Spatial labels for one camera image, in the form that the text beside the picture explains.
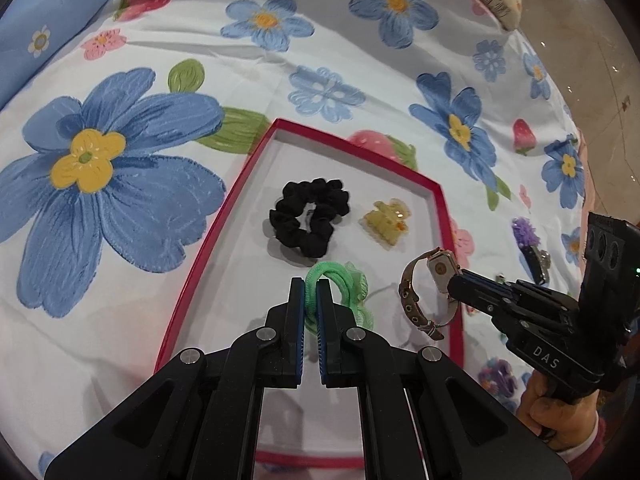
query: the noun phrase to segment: hair accessory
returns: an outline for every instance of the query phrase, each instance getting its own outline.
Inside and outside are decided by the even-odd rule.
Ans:
[[[314,334],[318,333],[316,324],[316,282],[325,276],[334,282],[342,295],[342,304],[355,316],[356,324],[368,330],[373,329],[373,316],[364,306],[369,293],[367,278],[351,262],[344,266],[337,262],[316,263],[305,278],[305,326]]]
[[[342,181],[316,178],[312,182],[288,182],[282,189],[282,199],[276,209],[269,211],[269,222],[276,238],[285,246],[300,248],[307,258],[321,258],[327,252],[329,240],[334,234],[331,224],[337,215],[349,212],[349,192],[342,189]],[[300,228],[296,217],[302,215],[308,203],[316,208],[309,221],[307,232]]]
[[[420,297],[414,290],[414,269],[415,264],[420,260],[427,260],[429,271],[433,276],[433,281],[436,283],[439,293],[446,294],[449,306],[447,307],[447,315],[445,320],[439,324],[428,319],[420,309],[418,301]],[[460,302],[454,300],[447,291],[447,285],[449,280],[455,275],[461,274],[460,266],[458,265],[454,254],[451,251],[443,250],[440,247],[421,254],[415,260],[410,262],[402,273],[400,279],[400,285],[398,286],[398,294],[400,295],[400,301],[402,302],[402,309],[404,314],[409,318],[414,326],[428,335],[434,341],[440,341],[444,339],[442,332],[438,330],[443,326],[448,325],[453,317],[456,315]]]
[[[536,285],[549,283],[551,256],[548,252],[538,248],[540,238],[536,235],[536,229],[531,225],[529,219],[524,217],[514,218],[511,221],[511,230],[531,271],[533,281]]]
[[[369,211],[362,218],[366,227],[387,244],[394,246],[398,243],[398,238],[409,231],[406,219],[411,216],[411,211],[397,198],[392,198],[389,204],[378,200],[373,205],[378,210]]]

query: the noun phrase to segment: camera lens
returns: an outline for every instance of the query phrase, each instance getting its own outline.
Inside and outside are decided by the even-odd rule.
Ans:
[[[611,245],[611,256],[609,258],[609,268],[611,270],[618,266],[618,258],[620,257],[620,251],[618,250],[618,244],[613,242]]]
[[[596,235],[593,233],[593,229],[589,229],[589,236],[587,237],[587,250],[591,251],[593,249],[593,240]]]
[[[600,234],[600,238],[598,238],[598,259],[602,260],[604,258],[604,253],[607,252],[607,239],[604,233]]]

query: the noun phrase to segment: brown leather strap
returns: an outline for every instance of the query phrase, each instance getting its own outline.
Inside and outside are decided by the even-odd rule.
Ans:
[[[414,324],[414,326],[428,335],[431,339],[435,341],[441,341],[444,339],[442,332],[438,330],[439,328],[448,325],[453,317],[456,315],[458,307],[460,306],[460,302],[454,300],[452,297],[448,296],[447,301],[449,302],[447,307],[447,316],[446,322],[441,324],[437,324],[436,322],[428,319],[420,309],[418,305],[418,301],[420,301],[420,297],[416,294],[414,290],[414,269],[415,265],[421,260],[428,260],[429,258],[435,256],[436,254],[441,253],[443,250],[438,247],[433,251],[428,251],[424,254],[418,256],[415,260],[411,261],[402,272],[402,278],[400,281],[400,285],[398,286],[398,294],[400,295],[400,301],[402,303],[402,310],[404,314],[409,318],[409,321]]]

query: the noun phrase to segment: yellow flower center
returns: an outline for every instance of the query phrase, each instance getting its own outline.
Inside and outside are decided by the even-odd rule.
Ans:
[[[125,138],[118,132],[102,134],[86,128],[71,141],[69,154],[62,156],[51,168],[53,187],[65,189],[78,184],[83,193],[95,193],[106,186],[113,176],[111,159],[124,151]]]
[[[389,9],[395,12],[405,12],[409,8],[409,2],[407,0],[386,0],[386,4]]]
[[[571,155],[562,156],[562,172],[566,176],[575,178],[575,158]]]
[[[42,50],[46,43],[47,37],[44,34],[41,34],[33,41],[33,46],[36,50]]]
[[[462,146],[466,152],[471,151],[469,142],[471,141],[471,130],[466,124],[462,124],[462,121],[457,115],[451,114],[449,116],[449,134],[460,146]]]
[[[542,81],[545,78],[545,73],[542,72],[542,69],[539,65],[534,65],[533,74],[538,81]]]
[[[271,28],[278,25],[278,19],[270,12],[258,12],[254,16],[254,23],[256,27]]]

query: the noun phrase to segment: marble floor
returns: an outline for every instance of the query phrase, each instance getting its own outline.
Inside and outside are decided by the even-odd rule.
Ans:
[[[594,211],[640,221],[640,62],[603,0],[523,0],[521,29],[587,141]]]

